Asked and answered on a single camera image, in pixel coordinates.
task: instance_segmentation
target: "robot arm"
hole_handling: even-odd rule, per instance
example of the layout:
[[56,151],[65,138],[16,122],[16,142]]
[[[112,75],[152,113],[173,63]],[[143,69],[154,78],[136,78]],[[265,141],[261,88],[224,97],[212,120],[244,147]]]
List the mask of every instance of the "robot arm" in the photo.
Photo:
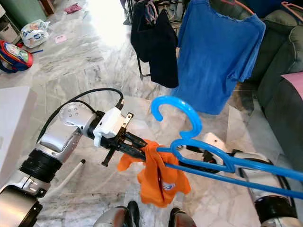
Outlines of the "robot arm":
[[[37,198],[45,196],[56,172],[77,147],[82,135],[94,140],[96,147],[109,149],[102,162],[104,166],[108,165],[116,150],[145,160],[145,155],[140,151],[140,148],[146,146],[145,141],[126,131],[133,114],[128,113],[125,117],[120,109],[116,106],[106,113],[92,112],[83,103],[66,103],[60,109],[57,119],[45,132],[42,130],[44,134],[39,137],[27,160],[0,189],[0,217],[5,217],[1,218],[0,226],[32,227],[35,224],[36,217],[42,209]],[[218,141],[216,138],[205,142],[218,146]],[[240,152],[234,155],[268,162],[266,158],[258,155]],[[247,181],[257,183],[266,181],[273,186],[283,187],[277,176],[272,174],[262,175],[260,171],[248,169],[239,169],[237,174]],[[249,192],[262,227],[303,227],[287,197],[254,189],[249,189]]]
[[62,164],[77,147],[82,135],[94,140],[96,147],[105,147],[109,153],[102,162],[108,165],[116,150],[145,159],[140,148],[144,140],[126,131],[133,117],[114,107],[106,113],[96,111],[79,102],[64,105],[58,118],[47,128],[33,151],[0,189],[0,226],[31,227],[42,209],[37,198],[44,197],[51,181]]

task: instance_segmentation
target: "sofa cushion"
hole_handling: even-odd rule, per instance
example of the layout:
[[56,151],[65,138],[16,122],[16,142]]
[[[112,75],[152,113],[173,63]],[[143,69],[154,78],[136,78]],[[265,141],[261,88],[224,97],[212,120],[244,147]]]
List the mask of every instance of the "sofa cushion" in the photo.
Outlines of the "sofa cushion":
[[296,19],[283,10],[276,10],[265,19],[266,32],[258,53],[255,67],[248,81],[259,84],[274,56],[298,25]]
[[282,74],[303,71],[303,26],[294,27],[270,63],[258,87],[258,100],[266,107]]
[[286,79],[276,87],[265,115],[293,168],[303,171],[303,100]]

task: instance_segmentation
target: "backpack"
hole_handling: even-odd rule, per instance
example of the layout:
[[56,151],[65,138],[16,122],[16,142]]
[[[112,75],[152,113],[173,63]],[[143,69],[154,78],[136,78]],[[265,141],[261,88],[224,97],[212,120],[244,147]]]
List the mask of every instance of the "backpack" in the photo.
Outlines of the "backpack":
[[0,70],[7,73],[24,71],[33,65],[33,61],[33,55],[30,52],[0,40]]

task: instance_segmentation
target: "clothes rack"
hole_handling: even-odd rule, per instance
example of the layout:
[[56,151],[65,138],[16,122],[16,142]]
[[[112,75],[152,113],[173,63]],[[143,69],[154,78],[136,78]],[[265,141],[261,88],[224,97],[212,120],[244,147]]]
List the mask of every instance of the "clothes rack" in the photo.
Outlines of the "clothes rack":
[[[170,6],[170,5],[173,5],[173,4],[177,4],[177,5],[182,4],[182,0],[177,0],[177,1],[171,1],[171,0],[170,1],[168,1],[168,0],[163,1],[163,0],[160,0],[160,1],[154,1],[154,4],[156,4],[157,7],[164,7],[164,6]],[[128,9],[129,9],[129,20],[132,23],[133,22],[133,17],[134,17],[134,14],[133,14],[133,8],[134,8],[133,0],[127,0],[127,5],[128,5]],[[183,19],[186,8],[187,8],[187,3],[185,3],[183,5],[182,16],[181,16],[180,20],[177,20],[177,19],[170,20],[171,24],[172,23],[179,23],[179,26],[173,27],[173,29],[175,30],[176,33],[177,33],[178,29],[180,29],[180,26],[181,26],[182,19]],[[138,55],[137,55],[137,61],[138,61],[140,79],[143,80],[144,77],[151,76],[150,74],[143,74],[142,73],[141,62],[140,62],[140,59],[139,59]]]

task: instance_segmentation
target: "white box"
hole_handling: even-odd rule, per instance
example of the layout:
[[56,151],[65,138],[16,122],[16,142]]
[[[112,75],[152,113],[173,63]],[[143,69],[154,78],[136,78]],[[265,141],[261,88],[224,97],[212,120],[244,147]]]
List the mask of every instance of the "white box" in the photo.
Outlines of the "white box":
[[0,89],[0,188],[16,169],[36,98],[30,87]]
[[16,38],[18,37],[18,34],[15,32],[13,27],[10,25],[10,23],[0,23],[0,38],[12,43]]

